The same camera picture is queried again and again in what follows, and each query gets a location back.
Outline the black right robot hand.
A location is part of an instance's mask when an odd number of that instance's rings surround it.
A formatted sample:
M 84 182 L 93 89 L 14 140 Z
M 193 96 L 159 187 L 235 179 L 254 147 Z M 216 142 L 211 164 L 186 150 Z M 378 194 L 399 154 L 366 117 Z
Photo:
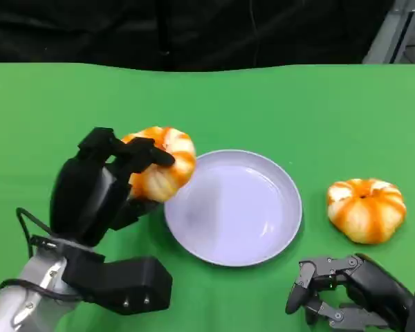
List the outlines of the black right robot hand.
M 336 259 L 328 256 L 302 259 L 285 312 L 304 308 L 309 326 L 327 320 L 334 331 L 366 331 L 369 327 L 404 331 L 413 302 L 412 293 L 370 257 L 356 253 Z M 320 298 L 322 291 L 346 288 L 352 301 L 332 307 Z

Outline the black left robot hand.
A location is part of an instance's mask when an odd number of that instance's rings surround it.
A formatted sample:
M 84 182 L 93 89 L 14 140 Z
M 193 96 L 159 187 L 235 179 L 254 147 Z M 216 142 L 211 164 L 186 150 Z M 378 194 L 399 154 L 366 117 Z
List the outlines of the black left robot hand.
M 112 128 L 96 127 L 62 166 L 50 199 L 50 228 L 56 237 L 94 247 L 107 230 L 120 230 L 151 212 L 157 199 L 132 196 L 131 175 L 149 166 L 170 167 L 174 157 L 151 138 L 124 143 Z

